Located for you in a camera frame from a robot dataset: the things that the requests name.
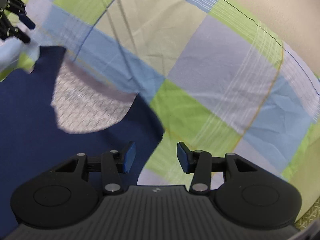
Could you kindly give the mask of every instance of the yellow line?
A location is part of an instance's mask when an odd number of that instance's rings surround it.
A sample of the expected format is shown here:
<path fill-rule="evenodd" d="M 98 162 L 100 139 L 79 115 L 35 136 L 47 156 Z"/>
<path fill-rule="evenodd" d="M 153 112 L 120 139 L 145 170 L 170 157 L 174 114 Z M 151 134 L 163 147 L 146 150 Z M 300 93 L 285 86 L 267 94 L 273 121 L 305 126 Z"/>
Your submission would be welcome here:
<path fill-rule="evenodd" d="M 252 126 L 252 124 L 253 124 L 254 120 L 257 118 L 257 116 L 258 116 L 258 114 L 259 114 L 259 112 L 260 112 L 263 104 L 265 103 L 265 101 L 267 100 L 267 98 L 269 97 L 269 95 L 270 95 L 270 93 L 271 93 L 271 90 L 272 90 L 273 85 L 275 84 L 275 82 L 276 82 L 276 80 L 277 80 L 277 78 L 278 78 L 278 75 L 279 75 L 280 69 L 281 69 L 281 65 L 282 65 L 283 60 L 284 60 L 284 49 L 283 49 L 283 47 L 282 47 L 281 52 L 282 52 L 281 62 L 280 62 L 280 65 L 279 65 L 279 67 L 278 67 L 278 69 L 277 69 L 276 75 L 275 75 L 275 77 L 274 77 L 274 79 L 273 79 L 273 81 L 272 81 L 272 83 L 271 83 L 271 85 L 270 85 L 270 87 L 269 87 L 269 90 L 268 90 L 268 92 L 266 93 L 266 95 L 264 96 L 261 104 L 259 105 L 259 107 L 258 107 L 258 109 L 257 109 L 257 112 L 255 113 L 255 115 L 254 115 L 253 118 L 251 119 L 251 121 L 250 121 L 250 123 L 248 124 L 248 126 L 244 129 L 243 134 L 240 136 L 240 138 L 239 138 L 238 141 L 236 142 L 236 144 L 235 144 L 235 146 L 233 147 L 233 150 L 232 150 L 232 151 L 235 150 L 235 148 L 237 147 L 238 143 L 239 143 L 240 140 L 243 138 L 243 136 L 245 135 L 245 133 L 247 132 L 247 130 Z"/>

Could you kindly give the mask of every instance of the dark blue cloth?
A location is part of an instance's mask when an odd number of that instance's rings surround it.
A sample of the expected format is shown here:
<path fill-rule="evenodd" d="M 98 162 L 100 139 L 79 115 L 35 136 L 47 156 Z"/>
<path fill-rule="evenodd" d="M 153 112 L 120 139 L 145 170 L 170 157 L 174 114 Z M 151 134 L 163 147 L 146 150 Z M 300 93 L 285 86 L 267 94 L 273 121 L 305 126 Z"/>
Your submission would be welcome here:
<path fill-rule="evenodd" d="M 96 156 L 134 141 L 135 161 L 121 177 L 125 185 L 135 185 L 162 139 L 161 123 L 139 95 L 126 116 L 103 131 L 59 130 L 50 103 L 64 53 L 61 47 L 41 47 L 31 74 L 15 70 L 0 82 L 0 237 L 17 226 L 10 197 L 22 183 L 79 152 Z"/>

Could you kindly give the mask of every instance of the gray textured fabric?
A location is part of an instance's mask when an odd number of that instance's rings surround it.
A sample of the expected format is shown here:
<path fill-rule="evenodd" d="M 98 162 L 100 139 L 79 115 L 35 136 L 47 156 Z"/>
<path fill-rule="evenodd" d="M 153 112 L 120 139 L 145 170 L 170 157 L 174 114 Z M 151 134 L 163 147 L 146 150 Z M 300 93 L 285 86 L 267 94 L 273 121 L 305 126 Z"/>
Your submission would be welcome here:
<path fill-rule="evenodd" d="M 56 79 L 52 106 L 60 129 L 89 133 L 122 120 L 134 98 L 134 94 L 124 94 L 91 80 L 78 67 L 64 62 Z"/>

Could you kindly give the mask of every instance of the dark blue thread line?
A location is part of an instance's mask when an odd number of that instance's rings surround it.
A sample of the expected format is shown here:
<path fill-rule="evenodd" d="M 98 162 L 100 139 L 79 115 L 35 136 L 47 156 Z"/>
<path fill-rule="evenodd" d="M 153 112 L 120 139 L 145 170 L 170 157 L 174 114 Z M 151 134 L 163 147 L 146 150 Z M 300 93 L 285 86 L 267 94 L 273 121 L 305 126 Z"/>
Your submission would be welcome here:
<path fill-rule="evenodd" d="M 77 59 L 81 49 L 82 49 L 82 46 L 84 45 L 85 41 L 87 40 L 87 38 L 89 37 L 90 33 L 93 31 L 93 29 L 95 28 L 95 26 L 98 24 L 98 22 L 101 20 L 101 18 L 103 17 L 103 15 L 106 13 L 106 11 L 108 10 L 108 8 L 111 6 L 111 4 L 114 2 L 115 0 L 112 0 L 106 7 L 106 9 L 103 11 L 103 13 L 100 15 L 100 17 L 96 20 L 96 22 L 91 26 L 89 32 L 87 33 L 87 35 L 85 36 L 84 40 L 81 42 L 80 46 L 79 46 L 79 49 L 76 53 L 76 56 L 75 56 L 75 59 L 73 60 L 73 62 L 75 62 L 75 60 Z"/>
<path fill-rule="evenodd" d="M 252 20 L 254 22 L 255 25 L 257 25 L 258 27 L 260 27 L 265 33 L 267 33 L 271 38 L 273 38 L 277 44 L 279 44 L 281 46 L 281 48 L 283 48 L 287 53 L 290 54 L 290 56 L 295 60 L 295 62 L 299 65 L 299 67 L 302 69 L 302 71 L 305 73 L 305 75 L 307 76 L 307 78 L 309 79 L 312 87 L 314 88 L 314 90 L 316 91 L 317 95 L 320 96 L 320 94 L 318 93 L 318 91 L 316 90 L 315 86 L 313 85 L 311 79 L 309 78 L 308 74 L 305 72 L 305 70 L 303 69 L 303 67 L 299 64 L 299 62 L 295 59 L 294 56 L 292 56 L 292 54 L 290 52 L 288 52 L 277 40 L 276 38 L 274 38 L 271 34 L 269 34 L 268 32 L 266 32 L 260 25 L 258 25 L 254 19 L 251 19 L 250 17 L 248 17 L 247 15 L 245 15 L 242 11 L 240 11 L 237 7 L 235 7 L 234 5 L 232 5 L 231 3 L 229 3 L 226 0 L 223 0 L 226 3 L 228 3 L 229 5 L 231 5 L 233 8 L 235 8 L 237 11 L 239 11 L 240 13 L 242 13 L 244 16 L 246 16 L 248 19 Z"/>

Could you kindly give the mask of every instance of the silver screw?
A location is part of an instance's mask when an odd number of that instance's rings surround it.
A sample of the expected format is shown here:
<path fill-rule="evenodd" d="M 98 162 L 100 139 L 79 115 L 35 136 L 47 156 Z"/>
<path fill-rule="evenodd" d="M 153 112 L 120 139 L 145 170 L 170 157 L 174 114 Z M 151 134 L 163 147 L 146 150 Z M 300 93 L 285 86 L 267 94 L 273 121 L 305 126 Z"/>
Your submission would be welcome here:
<path fill-rule="evenodd" d="M 203 183 L 197 183 L 197 184 L 194 184 L 192 186 L 192 189 L 195 190 L 195 191 L 198 191 L 198 192 L 203 192 L 203 191 L 206 191 L 208 189 L 208 186 L 206 184 L 203 184 Z"/>
<path fill-rule="evenodd" d="M 115 192 L 118 191 L 119 189 L 121 189 L 119 184 L 116 183 L 110 183 L 104 186 L 104 189 L 109 191 L 109 192 Z"/>

